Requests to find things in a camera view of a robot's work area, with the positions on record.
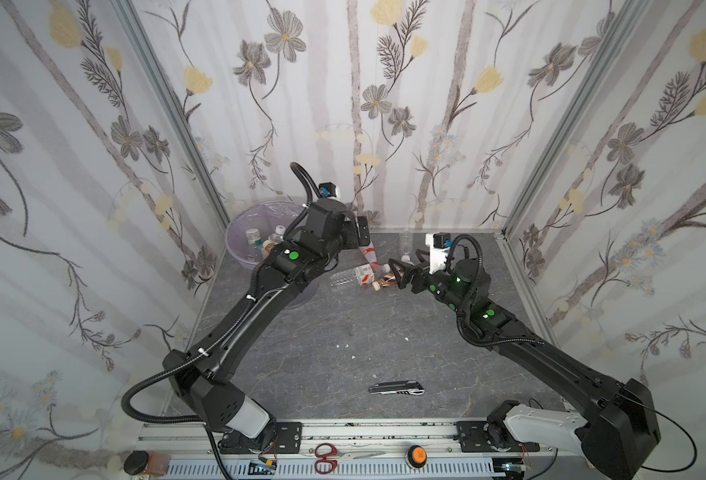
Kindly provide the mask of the white red label bottle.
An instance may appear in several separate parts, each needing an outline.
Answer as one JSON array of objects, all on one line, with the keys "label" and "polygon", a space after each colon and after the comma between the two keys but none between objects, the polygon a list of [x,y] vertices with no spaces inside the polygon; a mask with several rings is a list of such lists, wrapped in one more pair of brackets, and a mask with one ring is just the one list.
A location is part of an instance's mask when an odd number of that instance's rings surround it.
[{"label": "white red label bottle", "polygon": [[372,243],[366,246],[360,246],[359,251],[372,269],[376,269],[381,266],[377,258],[375,247]]}]

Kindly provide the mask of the clear water bottle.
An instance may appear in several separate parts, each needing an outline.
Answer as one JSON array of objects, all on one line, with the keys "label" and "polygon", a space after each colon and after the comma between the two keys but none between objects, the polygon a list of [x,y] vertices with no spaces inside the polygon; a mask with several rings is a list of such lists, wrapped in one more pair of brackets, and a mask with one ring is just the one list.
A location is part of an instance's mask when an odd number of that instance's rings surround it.
[{"label": "clear water bottle", "polygon": [[332,287],[367,286],[373,284],[390,272],[389,265],[360,265],[345,271],[337,272],[330,277]]}]

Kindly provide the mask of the brown coffee bottle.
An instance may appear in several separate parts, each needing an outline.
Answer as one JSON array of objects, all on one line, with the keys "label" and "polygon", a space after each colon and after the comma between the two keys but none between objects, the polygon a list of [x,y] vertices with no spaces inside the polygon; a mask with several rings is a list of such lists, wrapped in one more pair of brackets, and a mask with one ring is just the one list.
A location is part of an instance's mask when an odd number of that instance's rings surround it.
[{"label": "brown coffee bottle", "polygon": [[267,257],[270,254],[270,252],[272,251],[272,249],[275,247],[275,245],[276,245],[275,242],[273,242],[271,240],[267,240],[262,246],[263,256]]}]

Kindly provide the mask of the purple lined trash bin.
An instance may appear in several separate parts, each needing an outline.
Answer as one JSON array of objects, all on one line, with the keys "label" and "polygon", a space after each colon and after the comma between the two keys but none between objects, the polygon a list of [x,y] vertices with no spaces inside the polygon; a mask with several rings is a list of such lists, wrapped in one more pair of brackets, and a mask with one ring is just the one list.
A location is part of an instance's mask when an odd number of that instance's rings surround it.
[{"label": "purple lined trash bin", "polygon": [[225,240],[228,253],[246,271],[245,287],[252,271],[266,257],[266,247],[278,244],[284,228],[300,214],[302,206],[290,201],[272,200],[254,204],[229,224]]}]

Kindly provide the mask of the grey label small bottle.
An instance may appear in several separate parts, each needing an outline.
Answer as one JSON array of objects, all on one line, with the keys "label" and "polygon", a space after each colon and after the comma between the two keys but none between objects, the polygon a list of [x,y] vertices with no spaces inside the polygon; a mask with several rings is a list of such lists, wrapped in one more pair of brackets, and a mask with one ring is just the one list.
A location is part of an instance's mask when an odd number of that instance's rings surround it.
[{"label": "grey label small bottle", "polygon": [[277,225],[274,232],[270,235],[270,240],[275,243],[281,243],[284,240],[285,232],[286,227],[284,225]]}]

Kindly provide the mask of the crushed clear bottle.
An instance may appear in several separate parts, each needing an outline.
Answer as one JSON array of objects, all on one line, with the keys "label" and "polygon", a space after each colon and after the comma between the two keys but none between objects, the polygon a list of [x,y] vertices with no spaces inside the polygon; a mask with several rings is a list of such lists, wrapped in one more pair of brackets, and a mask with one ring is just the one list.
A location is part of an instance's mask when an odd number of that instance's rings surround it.
[{"label": "crushed clear bottle", "polygon": [[253,249],[257,244],[262,243],[262,235],[258,228],[249,228],[245,231],[247,248]]}]

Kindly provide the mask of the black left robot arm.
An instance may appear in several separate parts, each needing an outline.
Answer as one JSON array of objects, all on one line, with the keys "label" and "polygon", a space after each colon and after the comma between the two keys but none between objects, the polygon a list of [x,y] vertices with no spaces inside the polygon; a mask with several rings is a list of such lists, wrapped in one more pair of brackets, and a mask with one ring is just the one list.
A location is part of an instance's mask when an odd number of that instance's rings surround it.
[{"label": "black left robot arm", "polygon": [[[315,279],[331,269],[344,250],[370,241],[366,217],[355,215],[335,196],[330,183],[315,183],[298,163],[290,166],[306,193],[300,214],[287,227],[282,242],[252,271],[246,293],[221,323],[186,351],[173,350],[163,371],[129,388],[123,412],[145,424],[200,422],[210,433],[237,432],[243,444],[269,449],[276,418],[232,382],[247,351],[269,324]],[[133,398],[151,386],[169,381],[175,395],[190,409],[183,416],[144,413]]]}]

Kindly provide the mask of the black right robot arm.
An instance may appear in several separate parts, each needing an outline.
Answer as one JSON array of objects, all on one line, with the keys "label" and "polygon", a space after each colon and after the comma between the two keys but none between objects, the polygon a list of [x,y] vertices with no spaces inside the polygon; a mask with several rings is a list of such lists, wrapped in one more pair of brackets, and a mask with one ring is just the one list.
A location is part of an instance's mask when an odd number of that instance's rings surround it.
[{"label": "black right robot arm", "polygon": [[568,412],[505,401],[486,418],[482,435],[506,451],[537,443],[581,455],[609,479],[632,479],[661,440],[649,389],[594,370],[534,333],[491,299],[483,251],[469,234],[429,234],[414,263],[389,260],[401,289],[429,293],[456,315],[456,329],[471,346],[518,364],[571,405]]}]

